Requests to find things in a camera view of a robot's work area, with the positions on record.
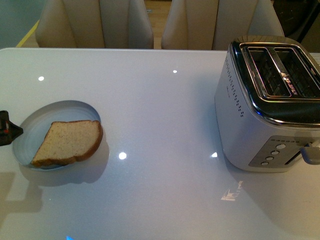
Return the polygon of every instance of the toaster lever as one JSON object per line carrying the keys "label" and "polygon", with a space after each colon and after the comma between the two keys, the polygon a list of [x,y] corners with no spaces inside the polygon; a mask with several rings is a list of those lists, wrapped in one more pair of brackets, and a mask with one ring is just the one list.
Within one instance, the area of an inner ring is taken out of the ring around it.
{"label": "toaster lever", "polygon": [[311,143],[300,148],[301,155],[303,160],[307,164],[311,165],[320,165],[320,148],[312,146]]}

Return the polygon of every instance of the wooden floor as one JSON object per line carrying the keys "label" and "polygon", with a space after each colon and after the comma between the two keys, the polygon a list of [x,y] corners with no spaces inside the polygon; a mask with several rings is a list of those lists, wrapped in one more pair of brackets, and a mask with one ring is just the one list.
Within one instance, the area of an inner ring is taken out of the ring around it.
{"label": "wooden floor", "polygon": [[[169,14],[171,1],[157,1],[145,0],[145,7],[148,11],[148,16],[151,22],[154,48],[161,49],[161,36],[166,25],[167,17]],[[30,37],[22,44],[22,48],[38,48],[35,33],[33,32]]]}

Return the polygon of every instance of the black object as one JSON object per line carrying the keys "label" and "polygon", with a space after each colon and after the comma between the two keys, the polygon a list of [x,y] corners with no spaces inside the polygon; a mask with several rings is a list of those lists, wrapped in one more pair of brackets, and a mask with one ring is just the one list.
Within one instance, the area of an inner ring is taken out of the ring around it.
{"label": "black object", "polygon": [[274,0],[274,11],[284,36],[301,43],[318,14],[319,0]]}
{"label": "black object", "polygon": [[9,145],[24,133],[24,130],[10,122],[9,113],[0,111],[0,146]]}

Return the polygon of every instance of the bread crust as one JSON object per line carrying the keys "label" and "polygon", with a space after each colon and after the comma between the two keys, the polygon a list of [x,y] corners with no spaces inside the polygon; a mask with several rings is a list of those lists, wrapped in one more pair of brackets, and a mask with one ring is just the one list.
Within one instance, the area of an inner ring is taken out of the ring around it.
{"label": "bread crust", "polygon": [[[64,121],[55,121],[51,124],[51,126],[54,124],[54,123],[77,123],[77,122],[81,122],[83,120],[77,120],[77,121],[70,121],[70,122],[64,122]],[[87,159],[89,159],[99,148],[100,146],[100,143],[102,141],[102,138],[103,138],[103,134],[104,134],[104,131],[103,131],[103,128],[100,124],[100,122],[98,120],[95,120],[95,121],[92,121],[92,122],[98,122],[98,135],[97,135],[97,138],[94,142],[94,144],[82,155],[74,155],[72,157],[68,157],[68,158],[59,158],[59,159],[56,159],[56,158],[46,158],[46,159],[38,159],[38,160],[35,160],[35,158],[33,158],[33,160],[31,161],[31,164],[36,167],[36,168],[40,168],[42,166],[50,166],[50,165],[61,165],[61,166],[65,166],[65,165],[69,165],[69,164],[73,164],[75,162],[82,162],[82,161],[85,161]],[[46,138],[49,134],[50,130],[48,130],[48,132],[46,133],[45,137],[44,137],[44,140],[41,144],[41,146],[39,147],[39,149],[37,150],[36,154],[34,157],[37,156],[37,153],[38,151],[41,149],[41,147],[43,146],[43,144],[45,144],[46,142]]]}

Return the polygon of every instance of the toaster slot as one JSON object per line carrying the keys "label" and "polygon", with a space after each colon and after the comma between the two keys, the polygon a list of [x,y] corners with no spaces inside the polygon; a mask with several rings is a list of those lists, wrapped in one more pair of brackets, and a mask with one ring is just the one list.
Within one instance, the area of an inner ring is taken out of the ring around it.
{"label": "toaster slot", "polygon": [[288,72],[290,81],[299,95],[305,98],[320,97],[319,86],[295,51],[292,48],[275,48],[274,50]]}
{"label": "toaster slot", "polygon": [[291,93],[279,74],[279,69],[274,63],[267,48],[249,47],[251,59],[253,60],[255,74],[260,81],[259,86],[265,97],[290,97]]}
{"label": "toaster slot", "polygon": [[292,158],[290,158],[284,165],[289,165],[293,160],[296,160],[297,157],[301,155],[301,152],[298,151]]}

